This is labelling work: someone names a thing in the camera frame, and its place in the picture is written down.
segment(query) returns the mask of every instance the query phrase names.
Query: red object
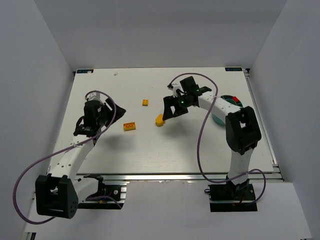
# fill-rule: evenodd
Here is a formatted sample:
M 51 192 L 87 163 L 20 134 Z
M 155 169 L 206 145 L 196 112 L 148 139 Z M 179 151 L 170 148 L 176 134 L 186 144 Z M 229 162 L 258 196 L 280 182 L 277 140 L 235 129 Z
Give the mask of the red object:
M 233 96 L 233 97 L 232 97 L 232 100 L 234 100 L 236 103 L 239 103 L 239 102 L 240 102 L 239 99 L 238 99 L 236 96 Z

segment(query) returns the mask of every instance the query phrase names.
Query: white floor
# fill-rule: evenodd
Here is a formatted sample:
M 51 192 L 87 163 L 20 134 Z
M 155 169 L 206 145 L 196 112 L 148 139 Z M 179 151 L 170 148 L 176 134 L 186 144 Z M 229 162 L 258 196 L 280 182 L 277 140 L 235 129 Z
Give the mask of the white floor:
M 55 150 L 69 146 L 76 121 L 83 115 L 84 96 L 90 90 L 109 94 L 126 114 L 100 137 L 95 148 L 83 162 L 79 173 L 198 173 L 196 144 L 206 111 L 190 107 L 189 113 L 169 119 L 162 127 L 155 125 L 163 113 L 163 97 L 172 94 L 167 89 L 177 75 L 197 72 L 212 78 L 219 87 L 218 95 L 234 95 L 244 106 L 254 106 L 244 73 L 226 72 L 224 68 L 126 68 L 95 69 L 93 73 L 75 75 L 71 95 Z M 215 92 L 208 80 L 195 76 L 200 87 Z M 149 106 L 142 106 L 143 99 Z M 124 132 L 123 124 L 135 122 L 136 130 Z M 231 150 L 224 127 L 209 118 L 201 140 L 200 157 L 205 172 L 226 173 L 230 167 Z M 57 164 L 61 155 L 54 157 Z M 272 172 L 272 157 L 266 139 L 254 150 L 250 169 Z
M 263 184 L 253 184 L 259 194 Z M 131 182 L 122 210 L 79 209 L 27 224 L 36 240 L 299 240 L 311 234 L 292 183 L 268 183 L 257 212 L 210 212 L 205 182 Z M 30 219 L 38 216 L 33 203 Z

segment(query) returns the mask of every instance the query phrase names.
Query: orange rectangular block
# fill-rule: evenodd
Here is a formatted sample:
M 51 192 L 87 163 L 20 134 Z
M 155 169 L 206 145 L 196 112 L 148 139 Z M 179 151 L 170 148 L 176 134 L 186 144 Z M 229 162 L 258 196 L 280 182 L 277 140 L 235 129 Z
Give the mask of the orange rectangular block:
M 124 123 L 123 130 L 125 131 L 136 130 L 136 123 L 135 122 Z
M 142 100 L 142 106 L 148 107 L 149 105 L 149 100 L 148 99 L 143 99 Z

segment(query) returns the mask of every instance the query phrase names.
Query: cable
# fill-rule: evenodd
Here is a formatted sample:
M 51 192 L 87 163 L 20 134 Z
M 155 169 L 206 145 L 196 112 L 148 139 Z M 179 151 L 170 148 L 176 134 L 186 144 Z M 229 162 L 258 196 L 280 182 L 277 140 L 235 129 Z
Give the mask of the cable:
M 111 119 L 109 125 L 108 125 L 103 131 L 101 131 L 100 133 L 98 133 L 97 135 L 95 135 L 95 136 L 93 136 L 93 137 L 90 137 L 90 138 L 88 138 L 88 139 L 86 139 L 86 140 L 84 140 L 84 141 L 81 141 L 81 142 L 79 142 L 79 143 L 77 143 L 77 144 L 68 146 L 68 147 L 66 147 L 66 148 L 64 148 L 64 149 L 62 149 L 62 150 L 56 151 L 56 152 L 54 152 L 54 153 L 51 153 L 51 154 L 49 154 L 48 156 L 45 156 L 45 157 L 43 157 L 43 158 L 40 158 L 39 160 L 35 161 L 35 162 L 32 163 L 30 166 L 28 166 L 28 167 L 20 174 L 20 176 L 18 177 L 18 179 L 16 180 L 16 182 L 15 182 L 15 184 L 14 184 L 13 194 L 12 194 L 12 201 L 13 201 L 13 206 L 14 206 L 15 211 L 18 213 L 18 215 L 20 216 L 20 218 L 22 218 L 22 219 L 23 219 L 25 222 L 27 222 L 28 224 L 34 224 L 34 225 L 45 224 L 45 223 L 51 221 L 52 219 L 54 219 L 55 217 L 50 217 L 50 218 L 48 218 L 47 220 L 44 220 L 44 221 L 32 221 L 32 220 L 29 220 L 27 217 L 25 217 L 25 216 L 23 215 L 23 213 L 20 211 L 20 209 L 19 209 L 19 207 L 18 207 L 18 204 L 17 204 L 17 189 L 18 189 L 18 185 L 19 185 L 21 179 L 23 178 L 23 176 L 24 176 L 32 167 L 34 167 L 35 165 L 43 162 L 44 160 L 47 160 L 47 159 L 49 159 L 49 158 L 51 158 L 51 157 L 53 157 L 53 156 L 55 156 L 55 155 L 58 155 L 58 154 L 61 154 L 61 153 L 63 153 L 63 152 L 66 152 L 66 151 L 69 151 L 69 150 L 71 150 L 71 149 L 74 149 L 74 148 L 77 147 L 77 146 L 83 145 L 83 144 L 85 144 L 85 143 L 87 143 L 87 142 L 89 142 L 89 141 L 91 141 L 91 140 L 93 140 L 93 139 L 95 139 L 95 138 L 98 138 L 100 135 L 104 134 L 104 133 L 108 130 L 108 128 L 111 126 L 111 124 L 114 122 L 114 120 L 115 120 L 115 118 L 116 118 L 117 107 L 116 107 L 116 104 L 115 104 L 115 102 L 113 101 L 113 99 L 112 99 L 108 94 L 106 94 L 106 93 L 104 93 L 104 92 L 102 92 L 102 91 L 99 91 L 99 90 L 89 91 L 89 92 L 85 95 L 85 98 L 86 98 L 89 94 L 91 94 L 91 93 L 100 93 L 100 94 L 102 94 L 102 95 L 104 95 L 104 96 L 106 96 L 107 98 L 110 99 L 110 101 L 112 102 L 113 107 L 114 107 L 114 113 L 113 113 L 112 119 Z
M 122 209 L 121 205 L 112 197 L 110 196 L 94 196 L 94 197 L 88 197 L 86 200 L 99 200 L 99 199 L 109 199 L 113 201 L 120 209 Z
M 256 200 L 254 200 L 254 201 L 252 201 L 252 202 L 250 202 L 248 204 L 256 203 L 262 197 L 262 195 L 264 194 L 264 192 L 266 190 L 266 184 L 267 184 L 266 176 L 265 176 L 264 172 L 261 171 L 260 169 L 255 168 L 255 169 L 252 169 L 252 170 L 250 170 L 248 172 L 243 172 L 243 173 L 241 173 L 241 174 L 239 174 L 237 176 L 231 177 L 231 178 L 226 179 L 226 180 L 220 180 L 220 181 L 211 180 L 205 175 L 205 173 L 204 173 L 204 171 L 203 171 L 203 169 L 201 167 L 201 162 L 200 162 L 200 142 L 201 142 L 201 137 L 202 137 L 202 134 L 203 134 L 207 119 L 208 119 L 209 115 L 211 114 L 211 111 L 212 111 L 212 109 L 213 109 L 213 107 L 214 107 L 214 105 L 216 103 L 217 97 L 218 97 L 218 85 L 211 78 L 209 78 L 208 76 L 203 75 L 201 73 L 197 73 L 197 72 L 186 72 L 186 73 L 179 74 L 174 79 L 172 79 L 170 84 L 172 84 L 177 78 L 179 78 L 181 76 L 184 76 L 184 75 L 198 75 L 198 76 L 204 77 L 205 79 L 208 79 L 211 83 L 213 83 L 213 85 L 215 86 L 215 94 L 213 96 L 213 101 L 212 101 L 211 106 L 210 106 L 210 108 L 209 108 L 209 110 L 208 110 L 207 114 L 205 115 L 204 120 L 202 122 L 200 133 L 199 133 L 199 137 L 198 137 L 198 141 L 197 141 L 197 144 L 196 144 L 196 159 L 197 159 L 197 163 L 198 163 L 198 167 L 199 167 L 201 175 L 203 176 L 203 178 L 205 180 L 207 180 L 210 183 L 213 183 L 213 184 L 224 184 L 224 183 L 230 182 L 232 180 L 235 180 L 237 178 L 240 178 L 240 177 L 242 177 L 244 175 L 251 174 L 253 172 L 261 173 L 262 176 L 263 176 L 263 184 L 264 184 L 262 192 L 259 195 L 259 197 L 257 197 Z

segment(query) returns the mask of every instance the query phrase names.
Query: black label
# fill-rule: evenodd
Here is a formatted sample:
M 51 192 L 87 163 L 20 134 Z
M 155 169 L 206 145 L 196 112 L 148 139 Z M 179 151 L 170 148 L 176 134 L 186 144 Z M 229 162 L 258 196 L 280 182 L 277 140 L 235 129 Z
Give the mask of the black label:
M 241 67 L 225 67 L 226 72 L 242 72 Z
M 76 71 L 77 74 L 92 74 L 93 72 L 93 69 L 78 69 Z

